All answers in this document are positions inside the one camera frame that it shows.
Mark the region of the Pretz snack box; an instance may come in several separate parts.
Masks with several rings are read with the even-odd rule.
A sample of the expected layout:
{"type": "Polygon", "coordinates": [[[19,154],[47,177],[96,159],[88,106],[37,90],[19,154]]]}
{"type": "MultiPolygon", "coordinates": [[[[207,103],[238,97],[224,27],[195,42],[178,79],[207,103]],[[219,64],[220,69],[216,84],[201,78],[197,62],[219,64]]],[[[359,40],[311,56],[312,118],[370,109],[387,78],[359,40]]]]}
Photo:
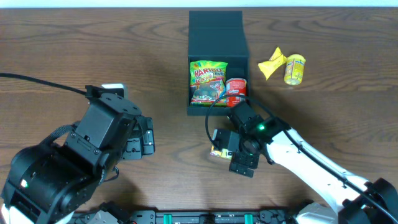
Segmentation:
{"type": "Polygon", "coordinates": [[[214,157],[221,158],[221,159],[231,160],[232,156],[233,156],[233,152],[231,152],[227,149],[218,150],[214,146],[212,146],[210,155],[214,156],[214,157]]]}

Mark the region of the red snack can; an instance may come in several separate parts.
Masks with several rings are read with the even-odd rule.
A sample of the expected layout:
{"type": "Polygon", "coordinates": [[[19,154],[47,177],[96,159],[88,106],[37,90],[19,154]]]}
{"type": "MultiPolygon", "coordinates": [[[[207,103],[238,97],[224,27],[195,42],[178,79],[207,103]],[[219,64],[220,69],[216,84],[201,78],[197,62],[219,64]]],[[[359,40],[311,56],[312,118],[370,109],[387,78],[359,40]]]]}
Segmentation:
{"type": "Polygon", "coordinates": [[[226,94],[229,97],[226,99],[227,107],[234,107],[241,101],[244,101],[244,98],[238,96],[231,95],[247,95],[247,81],[243,78],[230,78],[226,81],[226,94]]]}

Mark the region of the Haribo gummy bag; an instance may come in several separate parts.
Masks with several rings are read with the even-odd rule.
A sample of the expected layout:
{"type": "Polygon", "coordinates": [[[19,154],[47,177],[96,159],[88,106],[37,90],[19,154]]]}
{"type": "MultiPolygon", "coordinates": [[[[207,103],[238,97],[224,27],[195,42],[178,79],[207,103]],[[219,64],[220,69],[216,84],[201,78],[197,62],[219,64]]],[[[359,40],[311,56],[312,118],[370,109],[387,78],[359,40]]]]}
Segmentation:
{"type": "Polygon", "coordinates": [[[197,60],[190,63],[192,106],[208,106],[226,93],[227,62],[197,60]]]}

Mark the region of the yellow small snack can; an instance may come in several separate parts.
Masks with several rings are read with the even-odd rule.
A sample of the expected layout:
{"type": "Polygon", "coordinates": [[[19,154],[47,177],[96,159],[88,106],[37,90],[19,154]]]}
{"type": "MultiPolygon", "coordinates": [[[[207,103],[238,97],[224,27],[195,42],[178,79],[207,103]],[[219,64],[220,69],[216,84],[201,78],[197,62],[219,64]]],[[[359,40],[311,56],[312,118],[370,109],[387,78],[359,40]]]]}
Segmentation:
{"type": "Polygon", "coordinates": [[[303,80],[305,58],[300,54],[293,54],[287,58],[284,81],[288,85],[299,85],[303,80]]]}

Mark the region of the black gift box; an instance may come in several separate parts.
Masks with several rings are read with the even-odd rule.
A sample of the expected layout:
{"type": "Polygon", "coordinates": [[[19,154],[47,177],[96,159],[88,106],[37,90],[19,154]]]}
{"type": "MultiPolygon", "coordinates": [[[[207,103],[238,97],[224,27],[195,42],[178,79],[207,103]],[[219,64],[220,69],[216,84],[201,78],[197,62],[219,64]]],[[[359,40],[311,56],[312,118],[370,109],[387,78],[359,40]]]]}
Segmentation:
{"type": "MultiPolygon", "coordinates": [[[[204,116],[208,106],[192,106],[190,100],[190,63],[197,60],[227,62],[226,81],[230,78],[243,78],[247,81],[249,94],[249,50],[244,34],[243,13],[241,11],[191,11],[188,27],[188,105],[189,116],[204,116]]],[[[214,102],[210,114],[228,114],[225,95],[214,102]]]]}

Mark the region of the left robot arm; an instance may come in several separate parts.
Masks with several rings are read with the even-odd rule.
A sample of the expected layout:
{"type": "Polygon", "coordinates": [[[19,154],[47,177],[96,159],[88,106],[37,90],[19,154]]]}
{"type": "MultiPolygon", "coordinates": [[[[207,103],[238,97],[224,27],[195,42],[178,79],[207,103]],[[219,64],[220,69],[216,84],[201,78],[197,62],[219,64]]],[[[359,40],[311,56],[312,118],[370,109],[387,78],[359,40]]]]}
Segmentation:
{"type": "Polygon", "coordinates": [[[87,86],[81,120],[12,159],[1,197],[4,223],[68,223],[120,161],[155,153],[153,121],[121,83],[87,86]]]}

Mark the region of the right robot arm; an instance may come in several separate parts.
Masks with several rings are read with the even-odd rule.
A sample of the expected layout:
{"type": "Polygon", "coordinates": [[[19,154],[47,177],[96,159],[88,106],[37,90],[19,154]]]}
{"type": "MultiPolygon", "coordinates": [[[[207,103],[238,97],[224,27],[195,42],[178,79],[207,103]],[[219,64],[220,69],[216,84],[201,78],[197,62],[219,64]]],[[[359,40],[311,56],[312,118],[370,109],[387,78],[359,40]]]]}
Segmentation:
{"type": "Polygon", "coordinates": [[[259,156],[285,167],[311,187],[327,205],[310,202],[295,215],[297,223],[397,223],[397,190],[387,180],[370,182],[339,166],[307,143],[281,119],[263,119],[245,102],[231,109],[238,131],[231,170],[246,175],[259,156]]]}

